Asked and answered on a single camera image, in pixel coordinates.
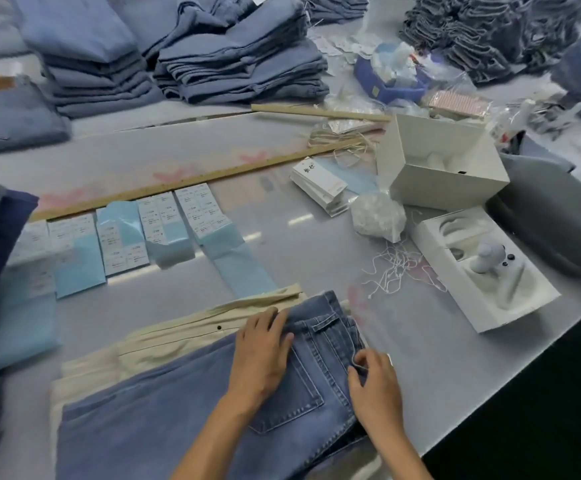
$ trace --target white box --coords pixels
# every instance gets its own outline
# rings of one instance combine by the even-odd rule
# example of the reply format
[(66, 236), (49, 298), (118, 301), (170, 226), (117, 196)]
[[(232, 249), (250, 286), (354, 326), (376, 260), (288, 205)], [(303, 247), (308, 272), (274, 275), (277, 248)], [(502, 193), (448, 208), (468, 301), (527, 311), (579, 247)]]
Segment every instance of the white box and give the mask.
[[(478, 332), (527, 315), (558, 298), (560, 293), (481, 207), (452, 212), (417, 224), (411, 237), (430, 266)], [(480, 242), (503, 244), (506, 253), (525, 259), (526, 267), (508, 309), (496, 304), (499, 281), (494, 274), (470, 269)], [(464, 255), (459, 259), (461, 250)]]
[(396, 114), (375, 155), (379, 188), (404, 204), (469, 209), (510, 183), (483, 125)]

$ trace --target person's right hand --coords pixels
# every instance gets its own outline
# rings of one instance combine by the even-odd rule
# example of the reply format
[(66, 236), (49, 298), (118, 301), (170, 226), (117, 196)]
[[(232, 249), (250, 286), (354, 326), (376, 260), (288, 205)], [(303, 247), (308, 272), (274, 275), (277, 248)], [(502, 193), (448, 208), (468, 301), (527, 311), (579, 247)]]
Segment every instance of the person's right hand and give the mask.
[(404, 434), (402, 393), (388, 355), (362, 349), (354, 361), (368, 368), (364, 386), (354, 367), (348, 368), (352, 408), (373, 442), (386, 435)]

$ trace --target back pocket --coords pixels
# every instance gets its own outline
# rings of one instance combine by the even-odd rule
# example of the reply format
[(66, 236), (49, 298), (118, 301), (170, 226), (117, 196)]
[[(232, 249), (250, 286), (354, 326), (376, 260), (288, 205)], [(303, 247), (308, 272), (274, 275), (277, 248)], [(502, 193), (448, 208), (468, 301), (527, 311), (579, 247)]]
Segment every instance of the back pocket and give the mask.
[(249, 428), (263, 435), (286, 424), (324, 403), (294, 348), (288, 354), (286, 373), (277, 391), (255, 414)]

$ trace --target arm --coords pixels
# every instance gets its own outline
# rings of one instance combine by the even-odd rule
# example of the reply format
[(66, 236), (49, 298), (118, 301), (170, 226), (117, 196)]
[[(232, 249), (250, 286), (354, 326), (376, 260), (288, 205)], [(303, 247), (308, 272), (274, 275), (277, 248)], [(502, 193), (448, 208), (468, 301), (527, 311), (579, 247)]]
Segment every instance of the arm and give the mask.
[(432, 480), (404, 431), (402, 395), (388, 355), (364, 349), (355, 362), (368, 368), (368, 377), (362, 386), (355, 368), (349, 367), (352, 407), (394, 480)]
[(206, 420), (171, 480), (225, 478), (241, 435), (286, 372), (293, 334), (281, 340), (288, 311), (276, 314), (277, 308), (269, 308), (254, 315), (235, 334), (228, 391)]

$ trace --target table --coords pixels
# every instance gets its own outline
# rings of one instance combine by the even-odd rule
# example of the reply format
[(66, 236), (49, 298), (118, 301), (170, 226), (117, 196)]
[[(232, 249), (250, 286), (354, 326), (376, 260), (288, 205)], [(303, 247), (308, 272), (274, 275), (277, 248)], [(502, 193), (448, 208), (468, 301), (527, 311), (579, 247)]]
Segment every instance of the table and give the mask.
[[(408, 2), (373, 0), (370, 22), (356, 23), (395, 33), (404, 3)], [(21, 161), (0, 159), (1, 180), (35, 165), (23, 155)], [(288, 180), (288, 171), (289, 166), (264, 169), (213, 183), (211, 189), (241, 197), (226, 213), (279, 286), (300, 282), (308, 294), (332, 289), (343, 299), (385, 244), (355, 233), (348, 213), (327, 217)], [(244, 200), (244, 194), (250, 197)], [(433, 215), (435, 211), (422, 216), (409, 212), (415, 220)], [(148, 266), (58, 301), (62, 348), (8, 372), (0, 479), (53, 478), (48, 387), (58, 377), (61, 362), (110, 345), (142, 326), (233, 298), (212, 263), (197, 251), (194, 259), (166, 271)], [(477, 334), (449, 294), (409, 279), (398, 293), (378, 296), (374, 302), (389, 332), (389, 352), (404, 393), (406, 428), (419, 453), (430, 450), (581, 319), (581, 280), (561, 276), (528, 254), (563, 297), (497, 330)], [(373, 457), (366, 447), (344, 458), (335, 471), (314, 478), (350, 479)]]

